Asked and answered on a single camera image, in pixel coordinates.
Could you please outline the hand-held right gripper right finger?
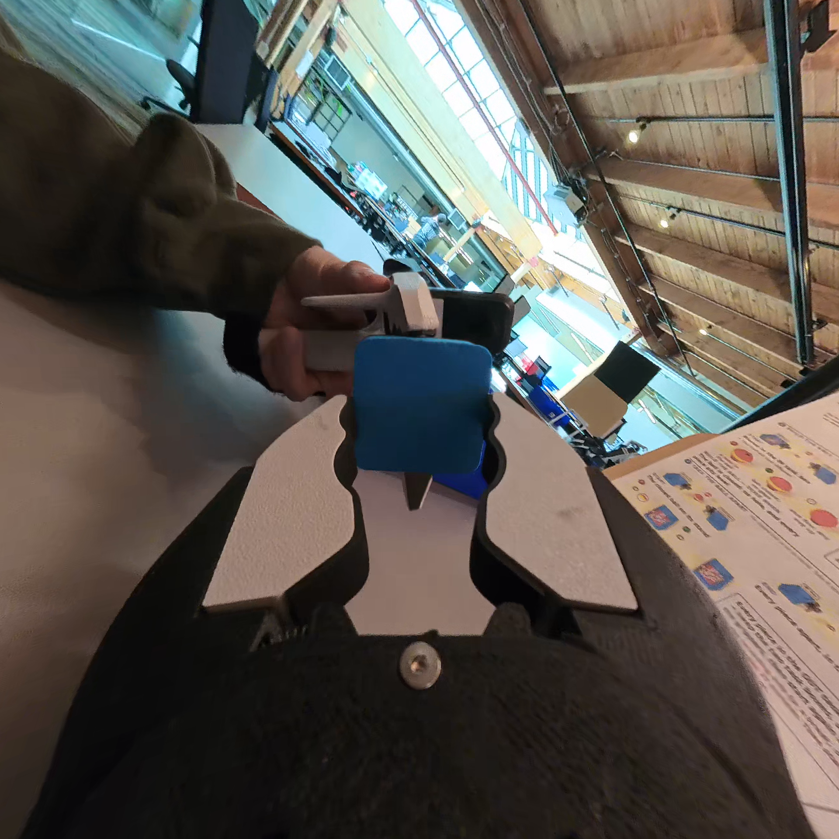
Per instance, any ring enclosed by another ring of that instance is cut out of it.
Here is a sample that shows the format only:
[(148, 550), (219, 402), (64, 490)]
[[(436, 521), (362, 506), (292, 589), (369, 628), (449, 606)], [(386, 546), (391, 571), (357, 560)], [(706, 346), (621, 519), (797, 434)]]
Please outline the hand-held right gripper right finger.
[(471, 580), (520, 606), (538, 635), (581, 634), (579, 616), (638, 614), (638, 600), (580, 456), (508, 396), (488, 398)]

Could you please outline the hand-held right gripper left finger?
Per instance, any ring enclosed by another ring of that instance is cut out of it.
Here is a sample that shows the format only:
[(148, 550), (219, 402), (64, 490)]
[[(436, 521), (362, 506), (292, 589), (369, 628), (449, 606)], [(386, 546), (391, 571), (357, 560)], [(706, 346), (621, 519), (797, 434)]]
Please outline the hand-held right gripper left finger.
[(347, 397), (328, 400), (268, 446), (251, 472), (202, 607), (267, 607), (296, 625), (345, 606), (369, 573)]

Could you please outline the blue whiteboard eraser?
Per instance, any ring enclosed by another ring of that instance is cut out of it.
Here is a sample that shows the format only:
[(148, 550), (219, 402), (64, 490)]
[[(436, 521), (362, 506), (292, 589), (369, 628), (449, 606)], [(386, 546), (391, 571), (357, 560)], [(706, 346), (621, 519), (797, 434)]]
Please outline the blue whiteboard eraser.
[(354, 356), (355, 458), (367, 471), (477, 470), (490, 414), (492, 357), (439, 338), (377, 336)]

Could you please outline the person's left forearm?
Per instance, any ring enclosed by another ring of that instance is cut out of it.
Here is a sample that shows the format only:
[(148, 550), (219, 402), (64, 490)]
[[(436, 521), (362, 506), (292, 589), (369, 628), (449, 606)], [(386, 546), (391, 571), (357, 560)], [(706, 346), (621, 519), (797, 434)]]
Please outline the person's left forearm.
[(2, 53), (2, 278), (42, 293), (265, 317), (320, 243), (241, 202), (219, 149), (154, 116), (132, 139), (86, 95)]

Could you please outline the tan board on stand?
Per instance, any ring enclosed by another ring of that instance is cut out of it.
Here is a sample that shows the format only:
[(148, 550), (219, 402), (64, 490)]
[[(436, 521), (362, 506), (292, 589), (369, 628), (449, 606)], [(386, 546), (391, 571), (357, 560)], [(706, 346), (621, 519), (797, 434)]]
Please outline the tan board on stand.
[(575, 378), (561, 389), (557, 398), (590, 435), (600, 439), (618, 431), (628, 412), (628, 402), (593, 373)]

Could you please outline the black panel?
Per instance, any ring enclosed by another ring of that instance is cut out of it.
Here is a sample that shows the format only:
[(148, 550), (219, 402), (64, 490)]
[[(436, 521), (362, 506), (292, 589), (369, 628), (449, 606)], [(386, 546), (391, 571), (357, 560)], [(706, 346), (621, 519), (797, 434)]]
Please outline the black panel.
[(627, 404), (634, 402), (659, 374), (659, 365), (618, 341), (597, 360), (593, 376)]

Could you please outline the black steel post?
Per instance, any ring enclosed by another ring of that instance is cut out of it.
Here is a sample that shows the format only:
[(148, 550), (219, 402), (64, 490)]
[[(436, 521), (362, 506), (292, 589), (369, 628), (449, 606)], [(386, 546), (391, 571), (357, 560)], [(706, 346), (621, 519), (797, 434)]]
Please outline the black steel post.
[(773, 91), (796, 353), (802, 367), (811, 367), (815, 361), (815, 327), (801, 91), (801, 25), (797, 2), (763, 2), (763, 22)]

